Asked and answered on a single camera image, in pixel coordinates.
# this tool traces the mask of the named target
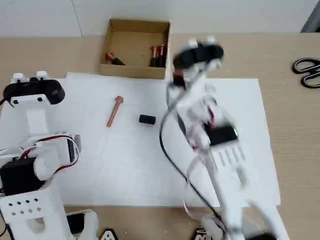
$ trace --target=white paper sheet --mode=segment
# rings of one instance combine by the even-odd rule
[[[160,121],[167,109],[166,82],[86,73],[68,73],[61,82],[66,98],[54,108],[54,129],[81,134],[82,143],[78,163],[57,176],[64,204],[182,206],[184,180],[167,161],[158,138]],[[216,88],[219,104],[235,119],[265,191],[279,205],[277,174],[258,80],[204,82]],[[124,103],[112,127],[107,128],[116,96],[122,96]],[[17,144],[25,137],[24,124],[17,125],[21,121],[13,120],[14,112],[8,104],[2,110],[0,147]],[[140,114],[155,116],[155,125],[139,123]],[[174,161],[186,170],[195,154],[173,118],[165,126],[164,145]],[[214,206],[219,205],[202,166],[194,171],[192,181]],[[187,202],[190,206],[203,205],[192,190]]]

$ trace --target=cardboard box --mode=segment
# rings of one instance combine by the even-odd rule
[[[164,79],[166,73],[164,67],[149,67],[152,57],[151,46],[164,44],[166,53],[169,33],[168,21],[110,19],[100,61],[101,74]],[[106,54],[109,52],[114,53],[125,66],[112,65],[106,59]]]

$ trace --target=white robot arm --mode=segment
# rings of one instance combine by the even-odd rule
[[[97,240],[98,217],[92,210],[65,213],[56,174],[79,157],[80,138],[53,132],[50,114],[65,92],[46,72],[13,75],[3,92],[29,137],[19,147],[0,150],[0,211],[15,240]]]
[[[263,191],[258,172],[253,167],[254,160],[241,141],[230,116],[218,105],[216,93],[207,91],[205,95],[192,96],[193,84],[203,78],[207,71],[220,67],[223,55],[223,49],[210,38],[208,43],[191,41],[189,48],[174,58],[173,82],[167,89],[168,112],[161,122],[161,147],[164,150],[164,123],[167,116],[173,113],[189,145],[198,153],[208,171],[223,209],[218,222],[224,236],[230,240],[245,239],[242,210],[247,205],[259,210],[272,233],[257,236],[257,239],[270,239],[270,236],[274,236],[273,239],[289,240],[277,207],[268,201],[268,196]],[[191,72],[190,78],[186,78],[186,72]],[[164,153],[172,162],[165,150]],[[238,178],[238,182],[235,182],[234,176]],[[212,236],[212,230],[217,228],[210,226],[215,222],[208,219],[205,217],[202,222]]]

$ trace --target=black scissors handle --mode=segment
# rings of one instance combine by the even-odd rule
[[[312,66],[308,66],[302,69],[297,68],[300,63],[312,63]],[[320,60],[312,57],[305,57],[295,61],[292,65],[292,71],[295,74],[304,74],[304,73],[313,73],[316,72],[317,69],[320,69]]]
[[[305,68],[298,68],[298,65],[301,63],[311,63],[313,65]],[[305,88],[308,88],[308,89],[320,88],[320,84],[309,84],[309,81],[311,79],[320,77],[320,60],[319,59],[312,58],[312,57],[305,57],[305,58],[298,59],[293,63],[291,69],[295,74],[310,73],[309,75],[304,76],[300,81],[301,85],[304,86]]]
[[[320,77],[320,71],[314,71],[310,75],[303,77],[300,81],[301,85],[308,89],[320,89],[320,84],[308,84],[309,80]]]

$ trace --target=table surface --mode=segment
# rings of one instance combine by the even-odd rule
[[[173,34],[171,53],[188,39]],[[320,226],[320,91],[307,89],[291,72],[298,58],[320,58],[320,34],[217,34],[225,50],[210,78],[258,78],[281,193],[280,214],[292,240],[317,239]],[[54,78],[66,72],[99,72],[103,37],[0,39],[0,89],[12,73],[33,76],[45,70]],[[94,207],[103,228],[120,240],[187,240],[200,224],[182,208]]]

